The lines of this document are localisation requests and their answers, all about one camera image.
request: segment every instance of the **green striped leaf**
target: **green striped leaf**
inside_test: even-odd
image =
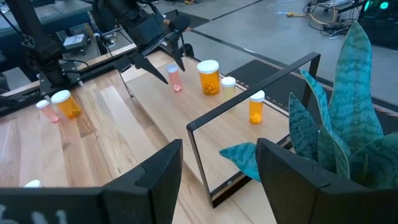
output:
[[[326,146],[321,138],[322,136],[319,136],[318,162],[323,168],[330,171],[334,171],[333,169],[336,167],[336,173],[338,175],[350,179],[348,158],[351,156],[351,152],[345,142],[333,131],[325,90],[308,72],[303,71],[302,75],[317,99],[320,116],[323,122],[323,129],[321,129],[321,131],[325,132],[324,136],[332,139],[332,144]]]
[[[293,93],[289,95],[289,133],[297,155],[318,161],[318,129]]]
[[[261,182],[256,162],[256,145],[245,142],[220,151],[220,154],[231,160],[245,175]]]
[[[349,159],[353,180],[372,189],[398,188],[398,133],[392,133],[362,147]]]
[[[371,43],[362,27],[354,21],[337,61],[329,104],[333,130],[351,153],[384,135],[372,104],[371,69]]]

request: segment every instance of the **green light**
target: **green light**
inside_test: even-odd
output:
[[[365,5],[365,11],[368,9],[370,3],[371,3],[370,0],[366,3],[366,5]]]
[[[381,8],[381,9],[387,9],[387,7],[388,7],[388,2],[383,2],[383,3],[381,3],[381,5],[380,5],[380,8]]]

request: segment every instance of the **black stand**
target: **black stand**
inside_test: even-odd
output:
[[[321,57],[321,55],[316,52],[312,52],[312,53],[304,56],[303,58],[299,59],[298,61],[296,61],[296,62],[290,64],[289,66],[285,67],[284,69],[276,72],[275,74],[273,74],[270,77],[266,78],[265,80],[261,81],[257,85],[252,86],[251,88],[247,89],[246,91],[244,90],[239,95],[228,100],[227,102],[223,103],[222,105],[219,105],[215,109],[207,112],[206,114],[202,115],[201,117],[197,118],[196,120],[192,121],[191,123],[189,123],[187,125],[188,136],[190,138],[193,152],[195,153],[195,158],[197,160],[197,164],[199,167],[201,179],[203,181],[203,185],[206,190],[206,196],[207,196],[207,199],[208,199],[210,205],[213,208],[217,207],[220,203],[224,202],[232,194],[234,194],[240,188],[242,188],[244,185],[246,185],[251,180],[251,178],[245,176],[242,172],[237,172],[235,175],[230,177],[227,181],[225,181],[220,186],[218,186],[216,189],[214,189],[213,191],[210,192],[209,186],[207,184],[206,174],[205,174],[205,171],[203,170],[203,164],[201,163],[198,146],[197,146],[197,143],[195,140],[195,136],[193,135],[194,130],[202,127],[204,124],[215,119],[217,116],[228,111],[229,109],[236,106],[240,102],[244,101],[245,99],[249,98],[253,94],[257,93],[258,91],[264,89],[265,87],[273,84],[277,80],[280,80],[284,76],[290,74],[291,72],[298,69],[299,67],[306,64],[307,62],[310,62],[309,73],[311,74],[311,76],[313,78],[315,78],[317,75],[320,57]],[[311,89],[308,85],[306,85],[305,89],[304,89],[303,98],[302,98],[302,103],[305,107],[308,106],[310,97],[311,97]],[[278,142],[278,145],[280,145],[284,148],[287,148],[287,149],[291,148],[292,144],[291,144],[289,135],[287,135],[285,138],[281,139]]]

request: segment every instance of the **light wood surface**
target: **light wood surface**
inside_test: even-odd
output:
[[[33,179],[45,187],[103,185],[169,142],[116,71],[85,83],[73,96],[84,111],[76,120],[52,124],[34,106],[0,118],[0,187]],[[261,184],[251,181],[212,209],[202,184],[184,165],[173,223],[276,222]]]
[[[201,181],[186,125],[222,104],[224,99],[222,93],[205,96],[201,91],[197,62],[189,58],[184,58],[183,62],[186,71],[180,71],[183,90],[179,93],[150,73],[127,82],[127,86],[168,141],[183,139],[184,161]],[[160,67],[159,72],[167,76],[165,66]],[[240,92],[242,90],[237,88],[236,93]],[[266,104],[263,120],[258,125],[250,124],[249,100],[245,100],[194,132],[211,191],[238,171],[232,162],[219,155],[221,149],[242,142],[255,143],[259,137],[278,142],[288,135],[288,118]]]

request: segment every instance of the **orange pill bottle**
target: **orange pill bottle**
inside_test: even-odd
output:
[[[215,60],[205,60],[197,65],[203,93],[213,96],[220,92],[219,65]]]
[[[81,110],[68,90],[57,92],[51,97],[51,102],[69,119],[76,118]]]
[[[249,117],[250,123],[259,124],[262,121],[262,106],[266,97],[264,91],[260,90],[249,99]]]

